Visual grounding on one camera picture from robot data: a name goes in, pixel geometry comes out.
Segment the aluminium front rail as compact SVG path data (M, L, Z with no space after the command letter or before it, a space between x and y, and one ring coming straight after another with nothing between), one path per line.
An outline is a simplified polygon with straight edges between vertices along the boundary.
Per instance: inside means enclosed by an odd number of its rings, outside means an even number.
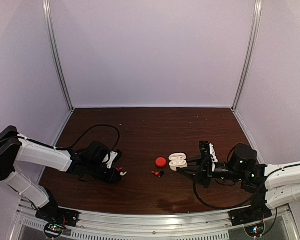
M262 240L299 240L300 234L289 206L280 207L262 221L233 225L226 210L136 215L79 211L76 226L67 226L59 240L253 240L248 233L264 226Z

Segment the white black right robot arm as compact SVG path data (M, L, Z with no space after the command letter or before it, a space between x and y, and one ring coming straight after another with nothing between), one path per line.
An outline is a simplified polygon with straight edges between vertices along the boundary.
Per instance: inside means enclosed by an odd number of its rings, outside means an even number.
M212 181L240 183L241 189L251 194L243 202L228 207L228 210L233 210L249 204L246 216L251 221L300 200L300 161L279 165L258 164L257 151L242 143L230 150L225 162L217 159L212 143L201 141L199 151L198 157L183 159L184 164L175 170L192 181L196 198L210 209L222 210L222 207L205 202L197 191L197 185L207 189Z

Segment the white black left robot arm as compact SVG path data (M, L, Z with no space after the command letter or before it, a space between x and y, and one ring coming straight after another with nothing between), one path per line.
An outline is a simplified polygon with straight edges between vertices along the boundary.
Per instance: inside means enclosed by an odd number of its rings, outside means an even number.
M74 150L72 146L59 148L30 139L10 125L0 133L0 182L27 198L44 218L57 222L63 214L52 193L33 183L17 169L17 163L32 163L116 184L126 175L122 169L113 166L121 157L121 151L110 149L99 141L93 141L88 148L80 150Z

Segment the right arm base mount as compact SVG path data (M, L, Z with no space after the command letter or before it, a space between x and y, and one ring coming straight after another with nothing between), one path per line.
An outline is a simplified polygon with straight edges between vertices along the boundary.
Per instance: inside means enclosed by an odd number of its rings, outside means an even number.
M272 211L266 206L249 206L229 212L232 226L243 225L245 233L252 238L261 237L266 233L265 220L272 215Z

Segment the white charging case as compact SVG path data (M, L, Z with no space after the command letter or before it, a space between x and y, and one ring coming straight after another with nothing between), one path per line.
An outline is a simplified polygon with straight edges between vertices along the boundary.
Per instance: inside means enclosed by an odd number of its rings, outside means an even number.
M187 155L183 152L173 153L169 157L169 167L172 171L176 172L177 168L187 168Z

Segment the red round charging case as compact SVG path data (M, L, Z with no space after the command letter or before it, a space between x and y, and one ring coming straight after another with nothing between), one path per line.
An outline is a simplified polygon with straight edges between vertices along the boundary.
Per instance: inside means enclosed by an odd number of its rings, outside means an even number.
M164 168L164 167L167 165L167 160L166 160L164 157L158 157L158 158L155 160L155 165L156 165L158 168Z

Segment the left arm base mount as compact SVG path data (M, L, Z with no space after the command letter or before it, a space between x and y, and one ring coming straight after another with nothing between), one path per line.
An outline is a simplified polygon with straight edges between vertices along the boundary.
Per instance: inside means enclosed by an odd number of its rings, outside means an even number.
M35 217L46 221L43 233L48 239L56 239L71 230L69 227L76 227L79 220L79 212L58 207L56 211L45 211L32 204L32 209L36 211Z

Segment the black earbud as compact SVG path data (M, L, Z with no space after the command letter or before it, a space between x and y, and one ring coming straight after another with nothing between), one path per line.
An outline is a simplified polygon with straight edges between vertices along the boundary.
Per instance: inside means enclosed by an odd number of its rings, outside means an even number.
M165 174L165 172L162 170L159 172L158 177L161 178L164 174Z

